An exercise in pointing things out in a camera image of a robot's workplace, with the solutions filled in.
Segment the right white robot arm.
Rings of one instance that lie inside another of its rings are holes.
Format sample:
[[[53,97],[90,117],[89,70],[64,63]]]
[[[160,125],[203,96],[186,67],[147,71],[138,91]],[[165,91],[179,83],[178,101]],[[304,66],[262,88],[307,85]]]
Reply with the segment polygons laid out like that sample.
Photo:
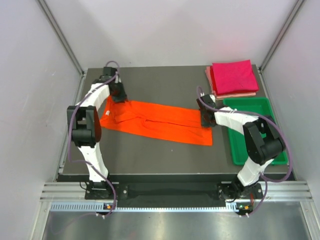
[[[230,107],[218,108],[212,94],[201,92],[196,100],[200,110],[201,126],[223,126],[243,135],[247,160],[229,187],[221,196],[245,198],[259,181],[265,169],[286,150],[285,142],[271,116],[238,111]]]

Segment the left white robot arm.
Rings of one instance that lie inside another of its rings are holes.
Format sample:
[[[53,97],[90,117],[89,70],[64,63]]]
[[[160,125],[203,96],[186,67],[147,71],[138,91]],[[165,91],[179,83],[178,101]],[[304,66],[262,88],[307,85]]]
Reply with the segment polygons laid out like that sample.
[[[105,66],[102,75],[92,82],[83,99],[76,105],[70,105],[66,111],[67,147],[70,148],[73,143],[78,148],[89,172],[89,180],[85,183],[87,200],[111,199],[115,196],[100,149],[102,127],[98,110],[108,97],[115,103],[127,100],[119,69]]]

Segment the orange t shirt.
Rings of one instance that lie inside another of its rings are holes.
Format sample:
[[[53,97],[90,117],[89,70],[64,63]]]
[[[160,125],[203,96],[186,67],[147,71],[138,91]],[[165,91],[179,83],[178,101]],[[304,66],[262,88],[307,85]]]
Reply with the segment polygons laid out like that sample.
[[[196,109],[135,100],[116,103],[108,97],[100,125],[109,130],[153,139],[213,145],[212,129],[201,125],[201,113]]]

